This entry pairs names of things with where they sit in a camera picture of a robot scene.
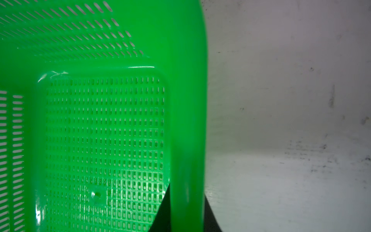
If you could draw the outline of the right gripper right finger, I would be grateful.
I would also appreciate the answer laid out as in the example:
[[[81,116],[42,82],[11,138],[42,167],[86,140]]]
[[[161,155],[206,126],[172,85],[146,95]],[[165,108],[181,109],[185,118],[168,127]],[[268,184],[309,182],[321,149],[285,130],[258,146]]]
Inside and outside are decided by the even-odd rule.
[[[222,232],[206,196],[204,206],[204,232]]]

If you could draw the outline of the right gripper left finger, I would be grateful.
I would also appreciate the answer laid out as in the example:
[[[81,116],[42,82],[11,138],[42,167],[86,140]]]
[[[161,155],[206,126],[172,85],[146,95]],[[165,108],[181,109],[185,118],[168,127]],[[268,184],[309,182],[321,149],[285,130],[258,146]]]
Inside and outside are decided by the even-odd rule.
[[[170,232],[171,231],[171,198],[170,185],[168,186],[159,210],[156,214],[149,232]]]

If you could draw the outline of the green plastic basket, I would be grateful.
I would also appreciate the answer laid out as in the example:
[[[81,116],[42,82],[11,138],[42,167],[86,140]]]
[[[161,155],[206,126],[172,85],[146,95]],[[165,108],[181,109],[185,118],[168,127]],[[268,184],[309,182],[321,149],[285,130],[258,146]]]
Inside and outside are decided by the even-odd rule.
[[[1,231],[204,231],[200,1],[1,1]]]

